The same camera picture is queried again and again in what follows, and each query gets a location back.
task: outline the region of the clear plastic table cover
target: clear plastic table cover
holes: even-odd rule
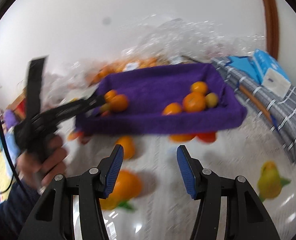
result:
[[[61,131],[67,132],[72,120],[64,123]],[[82,174],[108,156],[117,137],[94,136],[86,145],[77,141],[67,143],[70,154],[66,158],[67,176]],[[122,169],[138,172],[143,180],[142,194],[130,203],[136,208],[129,212],[121,208],[103,211],[111,240],[135,239],[189,239],[195,222],[199,201],[187,194],[176,161],[179,143],[167,136],[134,136],[137,153],[125,160]],[[274,199],[263,203],[268,210],[282,240],[290,240],[296,233],[296,165],[292,165],[282,146],[255,114],[249,114],[241,127],[218,132],[218,139],[205,144],[193,139],[184,143],[190,155],[200,160],[219,176],[234,179],[245,176],[258,193],[257,182],[266,161],[273,161],[281,177],[291,181]],[[224,238],[226,199],[222,198],[217,239]],[[81,240],[79,202],[74,198],[75,239]]]

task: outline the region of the checkered cloth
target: checkered cloth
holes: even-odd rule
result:
[[[213,58],[212,63],[224,81],[241,97],[244,104],[249,104],[258,116],[263,118],[270,130],[282,143],[291,162],[296,163],[296,87],[291,86],[285,98],[281,99],[270,90],[260,86],[243,71],[229,66],[232,63],[229,57]],[[239,85],[243,85],[269,111],[272,123],[239,90]]]

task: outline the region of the red object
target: red object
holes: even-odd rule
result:
[[[217,132],[199,133],[199,134],[197,134],[197,137],[205,143],[213,143],[217,139],[216,133]]]

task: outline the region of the purple fabric bin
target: purple fabric bin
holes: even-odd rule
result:
[[[218,106],[197,113],[163,116],[168,104],[182,103],[196,81],[205,81],[209,92],[219,96]],[[76,117],[77,129],[86,135],[189,134],[238,127],[247,114],[211,64],[158,66],[110,74],[101,81],[97,94],[111,89],[128,97],[128,109],[106,117],[95,117],[96,109],[89,117],[80,114]]]

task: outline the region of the small yellow-green fruit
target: small yellow-green fruit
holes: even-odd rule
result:
[[[206,105],[208,108],[214,108],[218,105],[219,98],[215,93],[206,95]]]

